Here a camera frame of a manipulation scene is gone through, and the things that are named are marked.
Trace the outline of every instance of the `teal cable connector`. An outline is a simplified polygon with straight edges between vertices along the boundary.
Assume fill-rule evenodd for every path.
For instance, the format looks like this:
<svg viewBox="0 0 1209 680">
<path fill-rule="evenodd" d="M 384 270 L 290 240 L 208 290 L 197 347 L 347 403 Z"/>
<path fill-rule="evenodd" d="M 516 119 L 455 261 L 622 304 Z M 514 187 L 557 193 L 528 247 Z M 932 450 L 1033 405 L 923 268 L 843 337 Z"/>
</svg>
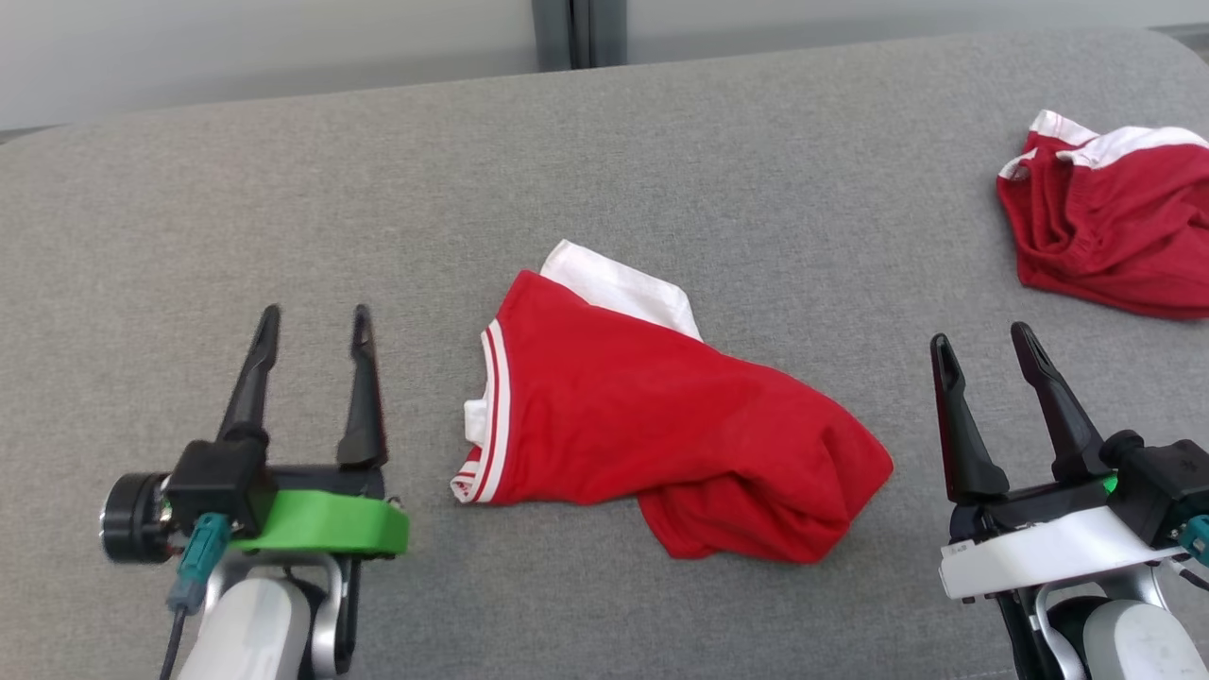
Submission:
<svg viewBox="0 0 1209 680">
<path fill-rule="evenodd" d="M 231 543 L 231 523 L 226 515 L 210 512 L 198 518 L 193 535 L 189 538 L 185 553 L 177 565 L 177 582 L 168 592 L 168 609 L 184 609 L 192 616 L 202 609 L 206 600 L 206 582 L 222 559 Z"/>
<path fill-rule="evenodd" d="M 1180 531 L 1180 546 L 1192 555 L 1193 559 L 1209 566 L 1209 515 L 1198 514 L 1188 520 L 1184 531 Z"/>
</svg>

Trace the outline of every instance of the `green plastic part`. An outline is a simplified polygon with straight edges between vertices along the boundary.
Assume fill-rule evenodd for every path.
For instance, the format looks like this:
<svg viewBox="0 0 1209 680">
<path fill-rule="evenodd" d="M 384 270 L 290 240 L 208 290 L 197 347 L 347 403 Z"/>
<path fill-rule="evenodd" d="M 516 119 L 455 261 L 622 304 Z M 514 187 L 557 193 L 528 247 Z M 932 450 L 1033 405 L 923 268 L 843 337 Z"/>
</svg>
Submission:
<svg viewBox="0 0 1209 680">
<path fill-rule="evenodd" d="M 355 555 L 407 552 L 407 515 L 386 501 L 328 491 L 278 491 L 265 530 L 231 541 L 241 551 Z"/>
</svg>

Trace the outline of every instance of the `dark red fabric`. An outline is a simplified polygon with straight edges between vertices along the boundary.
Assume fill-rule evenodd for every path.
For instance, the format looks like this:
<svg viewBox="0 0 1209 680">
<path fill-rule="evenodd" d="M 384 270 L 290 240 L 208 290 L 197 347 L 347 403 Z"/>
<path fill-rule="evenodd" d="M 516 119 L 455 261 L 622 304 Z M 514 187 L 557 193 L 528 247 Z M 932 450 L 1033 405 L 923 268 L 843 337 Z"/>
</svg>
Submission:
<svg viewBox="0 0 1209 680">
<path fill-rule="evenodd" d="M 485 336 L 497 362 L 488 410 L 494 433 L 507 410 L 507 442 L 468 459 L 482 476 L 503 465 L 490 502 L 637 494 L 672 557 L 811 563 L 892 471 L 851 414 L 793 378 L 591 306 L 533 272 L 516 278 L 496 321 Z"/>
<path fill-rule="evenodd" d="M 1209 317 L 1209 149 L 1144 148 L 1164 134 L 1145 128 L 1080 144 L 1047 132 L 1030 132 L 1035 156 L 999 178 L 1020 282 L 1139 315 Z M 1089 166 L 1074 162 L 1081 154 Z"/>
</svg>

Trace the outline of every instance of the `gray wall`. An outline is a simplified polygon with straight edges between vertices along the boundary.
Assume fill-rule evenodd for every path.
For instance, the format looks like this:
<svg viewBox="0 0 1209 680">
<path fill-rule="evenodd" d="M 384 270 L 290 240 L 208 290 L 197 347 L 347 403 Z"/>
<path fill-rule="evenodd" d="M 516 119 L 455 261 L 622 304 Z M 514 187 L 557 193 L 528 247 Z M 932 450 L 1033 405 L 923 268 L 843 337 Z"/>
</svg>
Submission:
<svg viewBox="0 0 1209 680">
<path fill-rule="evenodd" d="M 1209 22 L 1205 0 L 629 0 L 655 62 L 1046 25 Z M 536 70 L 531 0 L 0 0 L 0 129 Z"/>
</svg>

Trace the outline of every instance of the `gray fabric surface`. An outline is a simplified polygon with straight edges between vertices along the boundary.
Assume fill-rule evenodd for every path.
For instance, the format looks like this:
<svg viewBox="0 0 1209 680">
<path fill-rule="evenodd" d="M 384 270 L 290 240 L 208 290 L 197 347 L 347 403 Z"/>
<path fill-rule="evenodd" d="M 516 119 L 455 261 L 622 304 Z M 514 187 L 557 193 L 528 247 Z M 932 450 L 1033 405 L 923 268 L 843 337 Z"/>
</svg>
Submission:
<svg viewBox="0 0 1209 680">
<path fill-rule="evenodd" d="M 947 540 L 927 340 L 996 460 L 1051 450 L 1007 329 L 1105 432 L 1209 442 L 1209 325 L 1026 290 L 994 177 L 1037 110 L 1209 133 L 1209 70 L 1149 33 L 948 38 L 202 106 L 0 148 L 0 663 L 150 678 L 168 567 L 115 567 L 97 509 L 210 437 L 284 307 L 277 461 L 330 460 L 372 306 L 411 554 L 365 571 L 353 678 L 1012 675 Z M 672 281 L 705 339 L 856 414 L 897 471 L 820 565 L 669 559 L 632 500 L 461 507 L 478 333 L 562 237 Z M 1173 586 L 1196 640 L 1204 600 Z"/>
</svg>

